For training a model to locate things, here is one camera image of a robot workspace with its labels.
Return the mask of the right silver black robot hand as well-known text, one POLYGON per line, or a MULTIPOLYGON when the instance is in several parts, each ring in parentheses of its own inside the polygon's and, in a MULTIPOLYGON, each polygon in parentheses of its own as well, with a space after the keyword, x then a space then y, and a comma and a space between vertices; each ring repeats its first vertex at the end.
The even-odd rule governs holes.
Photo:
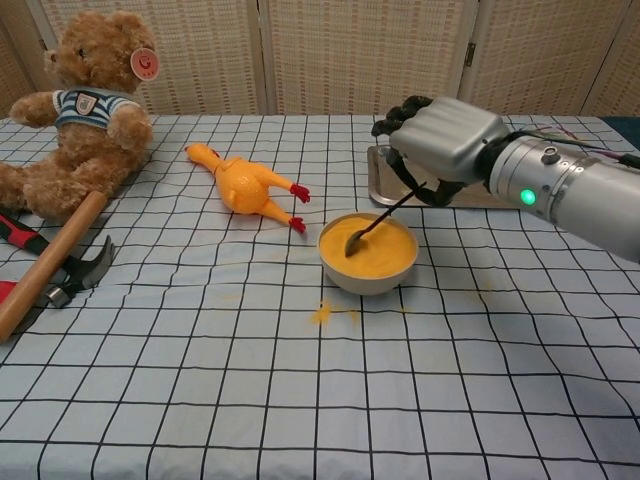
POLYGON ((450 97, 412 95, 374 123, 389 140, 386 163, 422 203, 444 207, 482 182, 481 158, 505 143, 500 115, 450 97))

